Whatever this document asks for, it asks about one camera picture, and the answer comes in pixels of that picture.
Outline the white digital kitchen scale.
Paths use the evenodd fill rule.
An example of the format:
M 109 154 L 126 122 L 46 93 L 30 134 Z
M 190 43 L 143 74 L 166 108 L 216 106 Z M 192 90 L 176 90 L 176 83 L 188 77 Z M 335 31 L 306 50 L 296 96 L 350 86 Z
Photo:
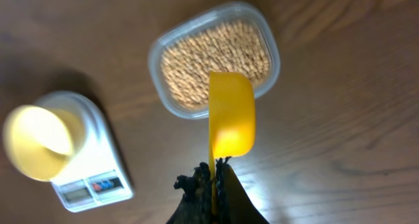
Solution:
M 134 196 L 107 120 L 93 101 L 76 92 L 55 91 L 35 104 L 68 112 L 82 123 L 81 146 L 71 162 L 51 180 L 67 210 L 83 212 Z

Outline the soybeans in container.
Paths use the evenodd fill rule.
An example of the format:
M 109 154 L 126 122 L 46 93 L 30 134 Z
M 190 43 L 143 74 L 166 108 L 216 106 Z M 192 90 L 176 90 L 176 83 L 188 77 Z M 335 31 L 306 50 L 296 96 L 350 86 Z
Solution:
M 211 72 L 237 72 L 256 87 L 270 73 L 268 51 L 256 25 L 223 22 L 180 38 L 166 48 L 160 64 L 171 97 L 185 109 L 208 104 Z

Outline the pale yellow bowl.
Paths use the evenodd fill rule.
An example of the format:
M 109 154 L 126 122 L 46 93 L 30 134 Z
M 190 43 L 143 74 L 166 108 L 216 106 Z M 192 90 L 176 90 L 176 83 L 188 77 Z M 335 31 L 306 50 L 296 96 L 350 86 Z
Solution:
M 21 105 L 7 115 L 2 136 L 5 154 L 20 173 L 50 181 L 83 147 L 86 127 L 68 110 Z

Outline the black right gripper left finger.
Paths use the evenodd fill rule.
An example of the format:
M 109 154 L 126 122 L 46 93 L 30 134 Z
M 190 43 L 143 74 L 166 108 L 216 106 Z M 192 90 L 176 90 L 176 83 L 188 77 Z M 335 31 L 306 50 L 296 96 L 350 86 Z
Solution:
M 207 163 L 201 162 L 194 168 L 192 176 L 179 175 L 174 189 L 182 189 L 183 196 L 167 224 L 209 224 L 211 214 L 210 169 Z

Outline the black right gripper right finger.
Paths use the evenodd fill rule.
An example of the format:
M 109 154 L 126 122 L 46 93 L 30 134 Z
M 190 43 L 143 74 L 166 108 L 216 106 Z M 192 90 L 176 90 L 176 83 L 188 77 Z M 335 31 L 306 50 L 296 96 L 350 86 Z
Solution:
M 229 159 L 219 159 L 215 164 L 217 220 L 222 224 L 268 224 L 228 164 Z

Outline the clear plastic container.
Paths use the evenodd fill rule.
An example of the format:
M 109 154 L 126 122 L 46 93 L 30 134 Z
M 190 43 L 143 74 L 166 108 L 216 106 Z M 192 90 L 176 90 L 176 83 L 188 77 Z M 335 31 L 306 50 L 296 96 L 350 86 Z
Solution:
M 207 10 L 159 37 L 148 68 L 164 107 L 183 119 L 208 116 L 210 72 L 237 72 L 256 98 L 280 74 L 280 55 L 266 18 L 253 5 L 230 2 Z

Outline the yellow plastic scoop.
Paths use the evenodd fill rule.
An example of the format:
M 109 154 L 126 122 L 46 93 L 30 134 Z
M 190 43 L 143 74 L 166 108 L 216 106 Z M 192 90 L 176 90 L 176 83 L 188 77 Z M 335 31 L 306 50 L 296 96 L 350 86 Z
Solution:
M 216 160 L 246 155 L 255 143 L 255 98 L 250 81 L 241 73 L 209 74 L 209 170 L 211 213 L 218 222 L 225 219 L 217 194 Z

